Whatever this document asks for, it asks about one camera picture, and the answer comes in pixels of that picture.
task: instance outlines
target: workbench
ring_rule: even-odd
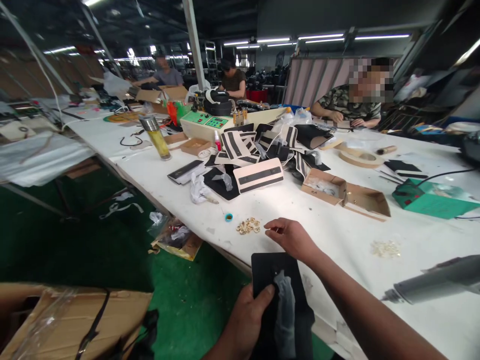
[[[380,222],[317,199],[302,192],[301,183],[288,172],[284,181],[242,194],[231,202],[215,195],[219,204],[193,204],[190,184],[178,185],[167,178],[167,174],[196,157],[177,149],[172,151],[172,159],[164,162],[153,147],[132,151],[121,146],[120,139],[129,137],[135,127],[105,122],[102,119],[106,114],[87,110],[80,116],[92,118],[72,123],[70,128],[155,206],[176,215],[246,273],[250,272],[252,254],[282,251],[263,232],[240,235],[235,230],[239,222],[249,217],[260,220],[262,227],[278,217],[299,221],[320,249],[377,298],[381,298],[394,283],[420,275],[421,270],[455,257],[480,254],[479,221],[443,220],[401,209],[392,197],[396,184],[380,178],[381,174],[374,169],[344,162],[336,149],[321,152],[323,162],[331,168],[329,173],[349,183],[383,192],[390,207],[390,219]],[[74,119],[64,115],[63,120]],[[361,133],[356,131],[338,136],[351,140],[361,137]],[[398,147],[395,153],[385,156],[387,159],[398,154],[415,153],[441,160],[444,166],[438,168],[438,173],[458,170],[459,167],[470,168],[458,157],[456,148],[383,134],[377,136],[376,148]],[[148,140],[148,135],[143,133],[140,138]],[[455,180],[452,185],[460,186],[480,199],[480,174],[477,171],[455,174],[451,178]],[[435,181],[441,182],[442,179],[439,177]],[[227,213],[233,214],[232,222],[225,222]],[[400,256],[382,258],[372,254],[373,242],[389,241],[398,244]],[[304,264],[299,263],[299,268],[308,303],[315,313],[312,331],[345,359],[366,359],[320,280]],[[416,305],[386,305],[447,358],[470,360],[478,357],[478,294],[464,292]]]

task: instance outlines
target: camouflage shirt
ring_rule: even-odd
[[[349,85],[345,84],[331,89],[318,100],[318,103],[324,109],[342,113],[345,120],[380,119],[382,105],[380,102],[350,102],[349,100]]]

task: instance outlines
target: masking tape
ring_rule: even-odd
[[[373,152],[355,151],[355,154],[345,150],[340,151],[340,159],[343,161],[367,169],[375,169],[382,165],[385,160]]]

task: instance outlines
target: green control panel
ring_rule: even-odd
[[[200,111],[190,111],[188,114],[182,117],[182,120],[202,125],[206,124],[210,119],[212,119],[212,117],[209,114]]]
[[[228,122],[229,121],[227,119],[212,117],[211,120],[207,122],[205,125],[211,126],[212,128],[220,129],[223,125],[225,125]]]

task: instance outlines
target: factory floor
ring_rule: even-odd
[[[69,204],[91,206],[123,188],[100,169],[77,179],[61,178]],[[62,208],[53,182],[24,188]],[[155,357],[199,359],[215,343],[237,295],[250,280],[206,242],[195,261],[165,251],[148,255],[147,233],[154,207],[141,194],[120,203],[139,204],[104,220],[115,201],[108,201],[78,223],[61,223],[57,215],[0,187],[0,282],[35,282],[110,287],[152,292],[150,309],[158,309]],[[329,360],[333,352],[313,335],[314,358]]]

